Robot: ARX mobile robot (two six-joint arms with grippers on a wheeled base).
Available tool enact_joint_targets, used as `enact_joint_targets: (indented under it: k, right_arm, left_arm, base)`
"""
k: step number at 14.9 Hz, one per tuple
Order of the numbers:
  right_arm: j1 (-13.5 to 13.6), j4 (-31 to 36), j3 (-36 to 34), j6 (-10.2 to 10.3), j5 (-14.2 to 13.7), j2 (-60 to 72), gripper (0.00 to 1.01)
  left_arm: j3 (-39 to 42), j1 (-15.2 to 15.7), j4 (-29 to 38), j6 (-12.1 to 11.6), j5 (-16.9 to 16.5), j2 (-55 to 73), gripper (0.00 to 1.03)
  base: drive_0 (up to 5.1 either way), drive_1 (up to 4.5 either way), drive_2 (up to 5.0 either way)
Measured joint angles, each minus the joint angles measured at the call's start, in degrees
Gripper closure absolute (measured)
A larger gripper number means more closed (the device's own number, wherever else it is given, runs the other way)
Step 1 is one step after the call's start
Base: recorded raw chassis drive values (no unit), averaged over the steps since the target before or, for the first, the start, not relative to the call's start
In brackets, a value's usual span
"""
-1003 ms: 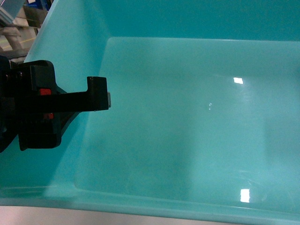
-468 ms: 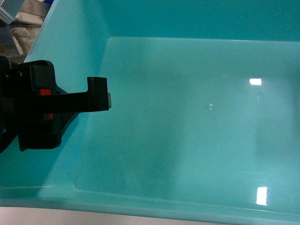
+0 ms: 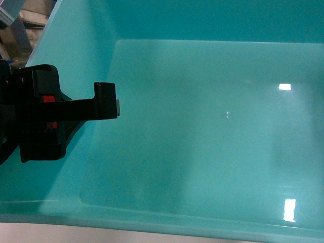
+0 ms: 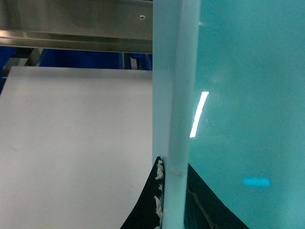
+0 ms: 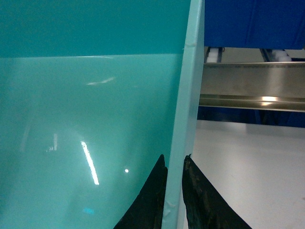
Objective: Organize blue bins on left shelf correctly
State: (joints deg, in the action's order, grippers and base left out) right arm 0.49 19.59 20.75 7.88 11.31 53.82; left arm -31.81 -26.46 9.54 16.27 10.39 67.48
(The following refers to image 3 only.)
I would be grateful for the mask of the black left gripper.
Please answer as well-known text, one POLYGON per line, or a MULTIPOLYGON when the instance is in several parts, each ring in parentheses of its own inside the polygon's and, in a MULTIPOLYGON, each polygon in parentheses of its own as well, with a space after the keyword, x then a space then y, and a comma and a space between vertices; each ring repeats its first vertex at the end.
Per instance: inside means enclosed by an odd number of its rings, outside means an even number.
POLYGON ((118 117, 114 83, 94 83, 91 99, 68 99, 60 90, 55 66, 12 69, 7 61, 1 60, 1 163, 16 148, 23 163, 59 160, 66 155, 67 147, 63 121, 118 117), (53 111, 56 102, 58 117, 53 111))

